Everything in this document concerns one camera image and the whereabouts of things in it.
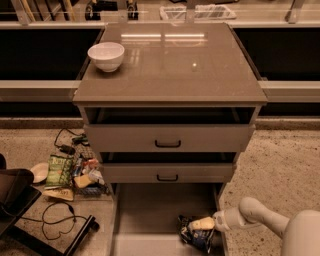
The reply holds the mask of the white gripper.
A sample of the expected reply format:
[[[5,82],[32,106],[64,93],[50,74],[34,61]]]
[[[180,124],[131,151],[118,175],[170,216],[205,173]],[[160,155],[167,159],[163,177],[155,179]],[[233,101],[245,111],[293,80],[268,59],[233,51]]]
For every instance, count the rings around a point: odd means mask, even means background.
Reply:
[[[212,230],[214,227],[220,232],[243,229],[248,222],[237,207],[217,211],[212,217],[193,220],[188,224],[191,230]]]

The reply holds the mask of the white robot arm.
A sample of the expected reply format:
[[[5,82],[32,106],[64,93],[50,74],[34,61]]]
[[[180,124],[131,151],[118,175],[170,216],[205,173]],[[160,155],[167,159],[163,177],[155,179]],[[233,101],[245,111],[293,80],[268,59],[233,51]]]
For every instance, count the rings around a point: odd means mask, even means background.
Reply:
[[[252,197],[243,198],[237,207],[192,221],[187,230],[192,234],[214,230],[227,232],[257,225],[264,225],[282,239],[281,256],[320,256],[319,211],[302,210],[288,218]]]

